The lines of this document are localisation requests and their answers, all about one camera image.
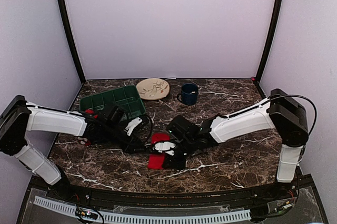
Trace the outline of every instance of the wire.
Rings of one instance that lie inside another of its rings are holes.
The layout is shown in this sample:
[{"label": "wire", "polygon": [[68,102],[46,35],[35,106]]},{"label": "wire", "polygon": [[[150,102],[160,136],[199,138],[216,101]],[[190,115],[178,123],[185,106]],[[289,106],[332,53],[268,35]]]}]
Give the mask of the wire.
[{"label": "wire", "polygon": [[[57,195],[60,199],[66,201],[66,202],[69,202],[67,199],[61,197],[61,196],[57,193],[56,190],[53,190],[53,193],[54,193],[55,195]],[[96,212],[96,213],[100,216],[100,218],[102,219],[102,224],[105,224],[104,217],[103,217],[103,215],[102,215],[98,210],[94,209],[93,207],[90,207],[90,206],[86,206],[86,205],[81,204],[81,203],[80,203],[80,198],[78,197],[77,194],[73,194],[73,196],[76,196],[76,198],[77,198],[77,203],[75,203],[75,204],[76,204],[76,208],[79,208],[79,207],[81,206],[81,207],[84,207],[84,208],[87,208],[87,209],[89,209],[89,210],[92,210],[92,211]]]},{"label": "wire", "polygon": [[295,202],[294,194],[292,191],[288,191],[288,194],[291,196],[291,200]]},{"label": "wire", "polygon": [[130,145],[130,146],[134,146],[134,147],[140,147],[140,146],[144,145],[143,143],[135,144],[135,143],[132,143],[131,141],[124,140],[120,135],[117,135],[118,132],[114,131],[111,127],[109,127],[108,125],[104,124],[103,122],[101,122],[101,121],[99,121],[95,118],[88,118],[88,121],[91,121],[94,124],[101,125],[107,132],[109,132],[114,137],[116,137],[119,142],[122,142],[122,143]]},{"label": "wire", "polygon": [[297,170],[295,170],[295,172],[296,172],[296,180],[297,180],[297,197],[296,197],[296,200],[295,200],[294,204],[296,205],[296,203],[297,203],[297,201],[300,197],[300,186],[299,186],[299,173],[298,173]]},{"label": "wire", "polygon": [[297,164],[299,165],[302,160],[303,160],[303,156],[304,156],[304,152],[305,152],[305,148],[306,148],[306,145],[303,146],[302,150],[301,150],[301,153],[300,153],[300,160],[297,162]]},{"label": "wire", "polygon": [[150,121],[150,132],[145,140],[145,142],[147,142],[149,140],[149,138],[152,136],[152,132],[153,132],[153,121],[151,119],[151,117],[148,114],[145,114],[145,116],[148,118],[148,120]]},{"label": "wire", "polygon": [[[76,210],[78,210],[78,211],[83,211],[83,210],[80,209],[80,206],[76,206]],[[76,217],[77,217],[76,220],[77,220],[78,222],[82,223],[82,224],[90,224],[90,223],[94,223],[93,221],[83,219],[81,215],[78,215],[78,216],[76,216]]]},{"label": "wire", "polygon": [[274,218],[274,217],[280,217],[282,215],[285,215],[286,213],[288,213],[292,208],[287,208],[285,210],[280,210],[278,212],[270,212],[267,213],[266,215],[261,215],[261,216],[251,216],[255,219],[262,219],[262,218]]}]

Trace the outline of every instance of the black frame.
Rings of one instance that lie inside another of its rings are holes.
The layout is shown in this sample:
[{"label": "black frame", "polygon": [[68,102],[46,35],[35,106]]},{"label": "black frame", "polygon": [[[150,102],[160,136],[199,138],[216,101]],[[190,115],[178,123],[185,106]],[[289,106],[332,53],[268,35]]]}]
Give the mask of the black frame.
[{"label": "black frame", "polygon": [[80,58],[78,56],[76,46],[75,46],[75,41],[72,33],[72,29],[70,27],[70,22],[68,18],[68,13],[67,13],[67,8],[65,4],[65,0],[57,0],[58,1],[58,7],[60,9],[60,14],[63,22],[63,27],[64,27],[64,32],[67,37],[68,45],[70,52],[72,54],[72,58],[75,64],[75,68],[78,74],[78,77],[80,78],[80,81],[82,84],[85,83],[86,79],[84,76],[83,68],[80,62]]},{"label": "black frame", "polygon": [[[314,196],[318,203],[320,214],[324,223],[328,223],[321,198],[311,175],[299,174],[299,187],[304,188],[308,186],[311,186],[313,189]],[[260,197],[264,197],[264,192],[270,190],[272,187],[273,184],[269,184],[252,188],[217,191],[216,193],[199,192],[191,194],[148,194],[109,191],[82,186],[72,186],[72,189],[79,196],[81,204],[94,208],[113,209],[116,205],[145,208],[193,208],[201,206],[230,205],[231,209],[243,207],[245,209],[252,210],[265,208],[266,204],[270,200],[256,200],[254,199],[254,195],[257,194],[260,195]],[[45,190],[47,192],[47,197],[62,199],[58,195],[54,194],[53,191],[50,191],[47,184],[40,177],[33,176],[22,201],[19,216],[17,218],[17,224],[20,224],[23,219],[27,200],[32,188]],[[284,196],[281,196],[277,199],[288,197],[289,195],[285,193]],[[66,201],[72,203],[77,202],[75,201],[75,198]]]},{"label": "black frame", "polygon": [[263,98],[265,98],[265,94],[262,88],[260,87],[260,81],[263,76],[263,72],[266,67],[268,56],[270,54],[270,50],[271,50],[272,43],[274,40],[274,35],[275,35],[276,27],[277,27],[277,21],[279,20],[279,14],[281,10],[281,3],[282,3],[282,0],[275,0],[274,2],[273,14],[272,14],[272,18],[270,21],[268,35],[265,41],[259,68],[257,69],[256,76],[252,78],[255,86],[257,87],[258,92]]}]

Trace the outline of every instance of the white wall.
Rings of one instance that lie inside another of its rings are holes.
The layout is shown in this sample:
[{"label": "white wall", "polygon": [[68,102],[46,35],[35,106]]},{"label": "white wall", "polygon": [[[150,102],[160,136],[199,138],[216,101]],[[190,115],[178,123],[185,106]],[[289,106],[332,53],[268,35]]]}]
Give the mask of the white wall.
[{"label": "white wall", "polygon": [[67,0],[88,79],[250,78],[274,0]]},{"label": "white wall", "polygon": [[[311,173],[330,223],[337,223],[337,1],[283,0],[262,88],[302,94],[318,107],[301,168]],[[313,111],[305,104],[310,123]]]},{"label": "white wall", "polygon": [[[0,113],[17,94],[39,105],[68,109],[80,81],[57,0],[0,0]],[[53,134],[27,135],[47,154]],[[0,223],[16,222],[29,173],[0,153]]]}]

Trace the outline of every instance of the mug handle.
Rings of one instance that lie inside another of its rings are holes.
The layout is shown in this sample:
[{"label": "mug handle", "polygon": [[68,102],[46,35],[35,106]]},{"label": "mug handle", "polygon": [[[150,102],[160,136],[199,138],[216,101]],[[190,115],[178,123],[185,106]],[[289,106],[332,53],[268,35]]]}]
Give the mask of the mug handle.
[{"label": "mug handle", "polygon": [[181,103],[183,102],[181,99],[179,99],[179,97],[181,96],[181,93],[179,93],[178,95],[177,95],[177,100],[178,101],[180,101]]}]

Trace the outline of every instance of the white backdrop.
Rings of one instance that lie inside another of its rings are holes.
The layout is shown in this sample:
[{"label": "white backdrop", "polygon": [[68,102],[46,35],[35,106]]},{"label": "white backdrop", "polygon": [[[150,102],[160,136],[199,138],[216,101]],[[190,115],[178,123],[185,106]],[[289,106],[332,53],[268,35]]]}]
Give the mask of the white backdrop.
[{"label": "white backdrop", "polygon": [[274,0],[66,0],[87,79],[249,78]]}]

